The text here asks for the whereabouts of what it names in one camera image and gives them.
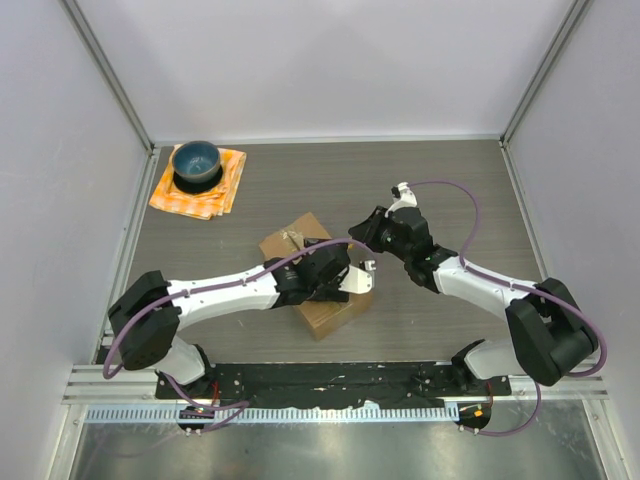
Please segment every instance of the black coaster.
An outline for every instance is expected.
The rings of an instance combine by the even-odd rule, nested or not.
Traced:
[[[176,172],[173,172],[173,183],[178,189],[184,193],[188,193],[191,195],[196,195],[198,193],[208,192],[212,188],[214,188],[220,180],[222,179],[222,167],[218,169],[218,173],[216,173],[210,180],[202,183],[191,183],[186,181]]]

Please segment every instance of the orange checkered cloth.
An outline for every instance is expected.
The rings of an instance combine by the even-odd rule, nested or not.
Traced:
[[[181,145],[173,147],[169,164],[151,195],[149,205],[169,213],[209,220],[211,217],[231,212],[247,154],[220,148],[220,165],[223,174],[220,183],[208,192],[196,195],[184,193],[173,183],[173,155]]]

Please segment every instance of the white plastic part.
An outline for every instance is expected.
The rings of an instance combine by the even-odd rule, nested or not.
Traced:
[[[505,277],[491,270],[478,267],[471,262],[467,262],[467,265],[509,282],[509,284],[516,283],[528,287],[535,285],[530,281]],[[511,301],[528,295],[527,292],[503,287],[472,274],[462,267],[460,257],[451,257],[442,262],[434,273],[434,279],[440,293],[471,302],[504,321],[507,320],[505,308],[509,306]]]
[[[396,185],[396,188],[400,191],[400,198],[396,199],[396,201],[393,202],[393,205],[391,205],[385,212],[385,217],[388,217],[391,212],[394,212],[399,208],[418,206],[418,201],[407,185],[407,182],[399,183],[398,185]]]
[[[181,290],[191,291],[207,285],[219,285],[234,280],[246,279],[264,270],[257,266],[246,272],[227,275],[225,277],[208,278],[195,281],[171,280],[167,289],[169,294]],[[189,295],[173,300],[173,305],[180,307],[180,325],[178,331],[190,325],[220,315],[241,310],[267,310],[273,306],[280,294],[276,291],[276,280],[270,273],[253,282],[237,287],[223,288],[206,293]]]
[[[510,338],[482,342],[467,353],[464,361],[480,380],[500,375],[526,375],[518,363]]]
[[[349,265],[349,271],[340,284],[340,290],[349,293],[367,293],[372,288],[373,275]]]
[[[198,349],[178,336],[173,337],[171,349],[153,368],[172,376],[180,385],[204,375],[204,363]]]

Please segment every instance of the gray wooden tabletop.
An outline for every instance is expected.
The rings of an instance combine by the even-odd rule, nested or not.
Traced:
[[[498,143],[482,141],[243,145],[247,163],[233,211],[211,221],[147,207],[130,283],[148,270],[167,279],[240,272],[262,262],[258,243],[307,211],[334,236],[388,206],[401,181],[450,179],[479,197],[483,221],[469,259],[517,278],[539,273]],[[159,179],[170,149],[162,151]],[[464,193],[415,189],[434,240],[458,250],[474,218]],[[391,255],[378,260],[371,309],[315,341],[293,309],[240,312],[181,333],[212,361],[443,360],[479,338],[508,334],[499,319],[414,285]]]

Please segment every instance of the gray floor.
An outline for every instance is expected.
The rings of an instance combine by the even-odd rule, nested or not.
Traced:
[[[212,221],[147,208],[130,281],[148,270],[168,279],[215,277],[262,262],[258,243],[312,211],[334,236],[364,220],[401,181],[436,178],[468,185],[483,223],[469,258],[519,278],[538,279],[524,224],[496,141],[244,145],[246,168],[233,211]],[[156,180],[169,156],[164,149]],[[463,193],[416,190],[434,239],[459,249],[473,222]],[[213,361],[440,360],[506,326],[463,301],[415,286],[391,256],[378,263],[371,309],[316,342],[290,308],[202,322],[182,337]]]
[[[533,402],[496,403],[491,427],[521,424]],[[581,402],[545,402],[507,438],[474,437],[450,423],[231,426],[174,436],[175,425],[86,425],[76,480],[600,480],[606,476]],[[126,453],[134,458],[114,456]]]

